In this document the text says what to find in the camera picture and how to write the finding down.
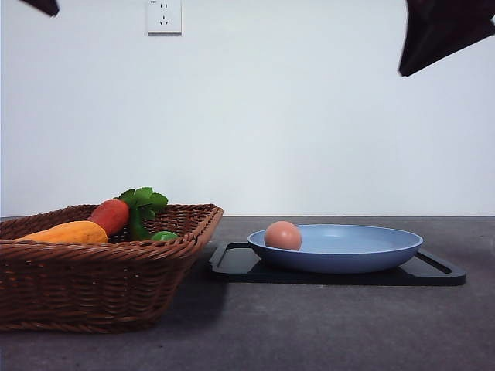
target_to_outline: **electrical socket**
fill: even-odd
[[[148,0],[148,35],[182,33],[182,0]]]

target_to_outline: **brown wicker basket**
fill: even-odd
[[[12,239],[74,220],[96,205],[71,206],[0,223],[0,331],[127,332],[148,328],[166,310],[179,283],[210,240],[223,210],[169,205],[147,222],[171,230],[166,242],[67,244]]]

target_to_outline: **dark countertop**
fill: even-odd
[[[210,280],[218,246],[276,220],[409,230],[467,271],[453,287]],[[151,329],[0,333],[0,370],[495,369],[495,217],[225,216]]]

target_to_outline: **plastic vegetable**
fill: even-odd
[[[129,206],[120,199],[109,199],[100,204],[87,219],[103,228],[107,236],[111,236],[128,223]]]
[[[152,240],[154,241],[168,241],[177,238],[178,236],[174,232],[170,232],[168,230],[163,230],[161,232],[157,232],[152,236]]]
[[[128,223],[128,205],[119,199],[102,202],[87,220],[61,223],[48,230],[28,234],[17,240],[64,243],[106,243]]]
[[[106,243],[108,236],[103,228],[90,220],[62,223],[40,232],[31,233],[17,240],[65,243]]]
[[[168,199],[159,193],[153,192],[151,187],[129,189],[118,199],[129,206],[128,228],[132,240],[149,240],[150,232],[145,228],[144,221],[155,219],[156,213],[165,209]]]

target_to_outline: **egg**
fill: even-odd
[[[279,249],[299,250],[301,232],[297,226],[284,220],[270,224],[265,232],[265,245]]]

